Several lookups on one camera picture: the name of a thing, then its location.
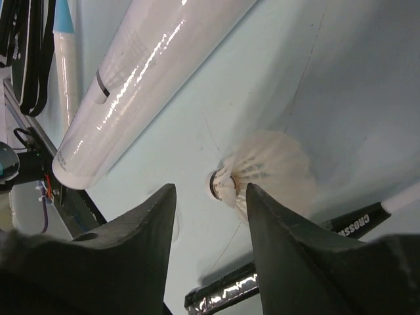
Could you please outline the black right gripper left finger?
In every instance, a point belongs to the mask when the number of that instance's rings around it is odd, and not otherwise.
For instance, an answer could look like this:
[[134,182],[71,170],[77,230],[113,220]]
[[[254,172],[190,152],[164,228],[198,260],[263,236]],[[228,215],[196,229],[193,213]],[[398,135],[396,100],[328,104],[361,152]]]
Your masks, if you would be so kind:
[[165,284],[177,191],[71,241],[1,234],[2,314],[168,314]]

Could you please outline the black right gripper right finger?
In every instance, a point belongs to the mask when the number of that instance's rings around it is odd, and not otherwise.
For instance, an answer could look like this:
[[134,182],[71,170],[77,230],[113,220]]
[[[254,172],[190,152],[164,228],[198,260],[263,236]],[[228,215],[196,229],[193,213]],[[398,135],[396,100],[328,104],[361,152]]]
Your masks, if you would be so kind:
[[419,236],[363,242],[326,230],[255,184],[246,190],[265,314],[418,314]]

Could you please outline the white feather shuttlecock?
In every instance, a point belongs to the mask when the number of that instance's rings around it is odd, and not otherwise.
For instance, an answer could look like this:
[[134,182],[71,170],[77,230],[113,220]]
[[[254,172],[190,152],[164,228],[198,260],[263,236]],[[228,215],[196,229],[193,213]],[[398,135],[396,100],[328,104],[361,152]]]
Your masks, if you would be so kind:
[[210,198],[235,210],[249,224],[248,184],[302,217],[309,217],[317,184],[309,156],[300,143],[283,131],[260,130],[244,139],[205,179]]

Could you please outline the white shuttlecock tube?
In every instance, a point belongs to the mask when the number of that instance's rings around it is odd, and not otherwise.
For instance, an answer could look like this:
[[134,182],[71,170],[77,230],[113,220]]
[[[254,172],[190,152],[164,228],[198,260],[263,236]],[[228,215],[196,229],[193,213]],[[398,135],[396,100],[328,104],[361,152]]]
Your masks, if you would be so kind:
[[132,1],[53,159],[58,181],[103,177],[252,6]]

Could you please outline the black shuttlecock tube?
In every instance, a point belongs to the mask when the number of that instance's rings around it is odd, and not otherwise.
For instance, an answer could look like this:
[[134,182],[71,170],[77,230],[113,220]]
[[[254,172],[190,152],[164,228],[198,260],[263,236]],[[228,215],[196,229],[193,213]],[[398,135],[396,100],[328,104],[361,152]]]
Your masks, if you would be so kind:
[[1,142],[1,193],[9,192],[20,167],[18,154],[5,142]]

